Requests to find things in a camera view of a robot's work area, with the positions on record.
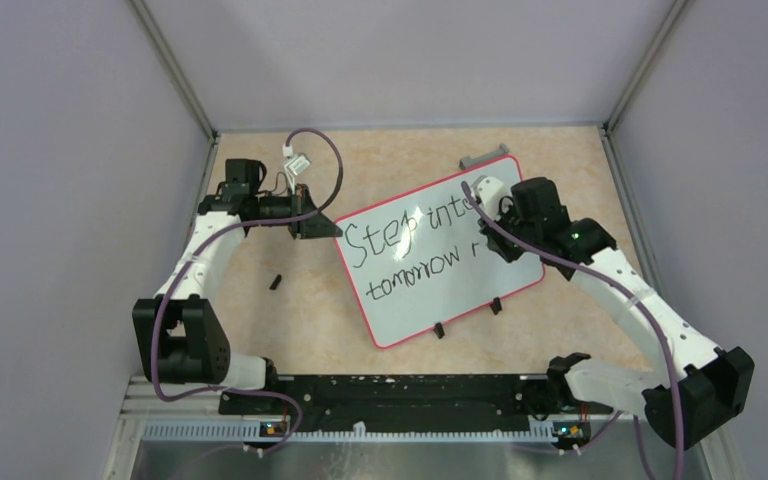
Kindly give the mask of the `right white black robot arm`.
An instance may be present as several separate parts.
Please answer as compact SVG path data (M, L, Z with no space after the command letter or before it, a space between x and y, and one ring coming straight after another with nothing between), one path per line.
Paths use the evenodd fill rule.
M574 220L556 184L535 177L507 186L482 176L463 184L490 251L513 263L530 253L590 295L650 361L644 372L573 353L549 363L546 397L560 412L583 402L643 417L685 451L744 409L755 369L741 347L726 350L677 313L631 265L596 220Z

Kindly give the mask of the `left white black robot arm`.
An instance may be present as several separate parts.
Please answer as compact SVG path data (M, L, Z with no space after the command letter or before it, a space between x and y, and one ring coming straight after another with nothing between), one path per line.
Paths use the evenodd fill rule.
M203 384L242 390L257 413L279 404L280 386L268 378L264 357L233 352L211 303L234 252L259 226L286 226L294 239L337 238L341 229L313 201L298 176L311 162L288 154L286 190L262 190L267 169L252 159L230 159L225 179L199 204L184 253L169 279L136 301L132 321L146 379L153 384Z

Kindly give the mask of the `pink framed whiteboard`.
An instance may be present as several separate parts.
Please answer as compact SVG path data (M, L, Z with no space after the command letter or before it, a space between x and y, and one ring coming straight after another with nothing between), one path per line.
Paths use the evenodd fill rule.
M493 177L522 179L505 155L339 218L335 241L372 341L390 348L433 331L545 276L539 258L513 263L490 251L461 190Z

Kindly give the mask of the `black marker cap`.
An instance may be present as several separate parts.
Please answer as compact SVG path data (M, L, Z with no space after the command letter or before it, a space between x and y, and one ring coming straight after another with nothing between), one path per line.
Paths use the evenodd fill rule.
M282 280L283 280L283 276L281 274L276 275L272 283L270 284L269 289L271 291L275 291L280 286Z

